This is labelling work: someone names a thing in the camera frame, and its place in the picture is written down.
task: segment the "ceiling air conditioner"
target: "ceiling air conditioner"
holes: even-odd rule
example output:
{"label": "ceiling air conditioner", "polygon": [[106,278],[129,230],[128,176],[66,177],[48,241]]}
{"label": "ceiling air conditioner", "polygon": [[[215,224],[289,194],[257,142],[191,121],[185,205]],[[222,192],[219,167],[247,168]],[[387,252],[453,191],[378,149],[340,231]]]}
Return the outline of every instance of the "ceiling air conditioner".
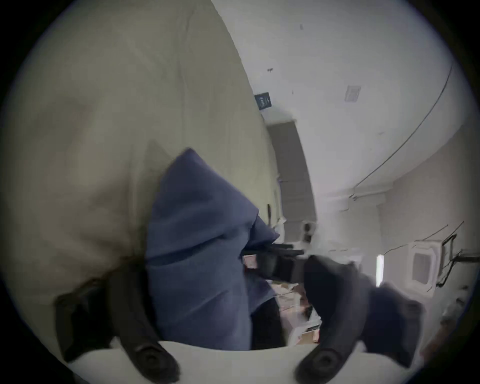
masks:
{"label": "ceiling air conditioner", "polygon": [[435,292],[441,257],[441,241],[410,243],[408,245],[407,289],[431,298]]}

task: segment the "fluorescent light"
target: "fluorescent light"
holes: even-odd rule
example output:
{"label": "fluorescent light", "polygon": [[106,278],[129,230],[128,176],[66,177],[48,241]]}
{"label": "fluorescent light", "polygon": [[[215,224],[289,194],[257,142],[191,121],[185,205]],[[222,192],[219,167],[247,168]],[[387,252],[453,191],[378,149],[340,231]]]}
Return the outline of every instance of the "fluorescent light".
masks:
{"label": "fluorescent light", "polygon": [[377,256],[377,274],[376,274],[377,287],[380,286],[383,279],[384,279],[384,256],[378,255]]}

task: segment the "white wall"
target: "white wall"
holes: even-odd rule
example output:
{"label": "white wall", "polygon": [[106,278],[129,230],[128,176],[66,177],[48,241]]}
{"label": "white wall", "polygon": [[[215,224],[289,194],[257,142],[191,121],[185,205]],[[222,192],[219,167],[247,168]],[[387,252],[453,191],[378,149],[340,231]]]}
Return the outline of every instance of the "white wall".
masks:
{"label": "white wall", "polygon": [[[315,199],[352,188],[406,140],[439,96],[453,60],[405,0],[213,3],[253,92],[270,93],[265,122],[296,121]],[[347,85],[361,85],[356,103],[344,101]],[[433,155],[467,109],[454,66],[415,140],[362,186],[392,182]]]}
{"label": "white wall", "polygon": [[373,205],[317,215],[312,248],[323,255],[362,256],[362,272],[375,280],[376,257],[382,252],[377,207]]}
{"label": "white wall", "polygon": [[[445,146],[394,182],[386,202],[379,206],[384,252],[425,238],[448,224],[432,238],[443,240],[462,221],[456,249],[480,247],[479,129],[478,115],[470,116]],[[441,313],[458,287],[473,285],[477,265],[455,265],[446,285],[427,300],[405,289],[406,254],[407,247],[403,247],[385,256],[384,281],[425,304],[424,345],[438,330]]]}

